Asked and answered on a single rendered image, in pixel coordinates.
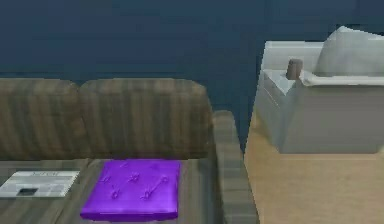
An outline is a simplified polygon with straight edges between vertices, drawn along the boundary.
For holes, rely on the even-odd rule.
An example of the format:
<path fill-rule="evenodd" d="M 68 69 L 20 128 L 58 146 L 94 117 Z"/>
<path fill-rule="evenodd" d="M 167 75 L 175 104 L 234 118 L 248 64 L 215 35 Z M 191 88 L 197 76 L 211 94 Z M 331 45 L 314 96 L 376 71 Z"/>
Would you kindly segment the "purple tufted cushion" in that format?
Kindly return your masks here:
<path fill-rule="evenodd" d="M 110 222 L 176 219 L 180 173 L 179 160 L 108 160 L 80 216 Z"/>

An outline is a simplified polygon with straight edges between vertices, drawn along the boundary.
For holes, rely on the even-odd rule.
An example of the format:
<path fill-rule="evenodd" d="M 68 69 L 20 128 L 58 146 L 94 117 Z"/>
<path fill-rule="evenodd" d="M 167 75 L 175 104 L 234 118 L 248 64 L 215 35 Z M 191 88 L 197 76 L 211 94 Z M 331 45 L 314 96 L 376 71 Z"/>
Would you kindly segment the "brown striped sofa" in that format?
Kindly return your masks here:
<path fill-rule="evenodd" d="M 183 163 L 176 224 L 259 224 L 235 119 L 182 79 L 0 78 L 0 176 L 78 168 L 66 199 L 0 199 L 0 224 L 89 224 L 80 205 L 109 158 Z"/>

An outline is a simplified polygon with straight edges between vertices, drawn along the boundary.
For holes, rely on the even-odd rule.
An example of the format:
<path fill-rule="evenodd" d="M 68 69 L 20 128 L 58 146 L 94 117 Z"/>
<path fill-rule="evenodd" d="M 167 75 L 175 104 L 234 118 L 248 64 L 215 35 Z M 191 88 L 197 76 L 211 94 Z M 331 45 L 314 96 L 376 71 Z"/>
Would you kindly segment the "white grey newspaper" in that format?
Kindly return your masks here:
<path fill-rule="evenodd" d="M 0 185 L 0 198 L 64 197 L 79 171 L 17 171 Z"/>

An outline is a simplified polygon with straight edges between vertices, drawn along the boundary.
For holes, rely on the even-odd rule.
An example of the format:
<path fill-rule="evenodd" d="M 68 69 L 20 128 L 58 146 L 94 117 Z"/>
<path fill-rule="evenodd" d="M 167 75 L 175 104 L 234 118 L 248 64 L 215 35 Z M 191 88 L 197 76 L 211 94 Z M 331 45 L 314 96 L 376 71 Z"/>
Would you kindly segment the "grey white pillow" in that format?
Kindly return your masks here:
<path fill-rule="evenodd" d="M 314 73 L 384 77 L 384 36 L 339 27 L 324 41 Z"/>

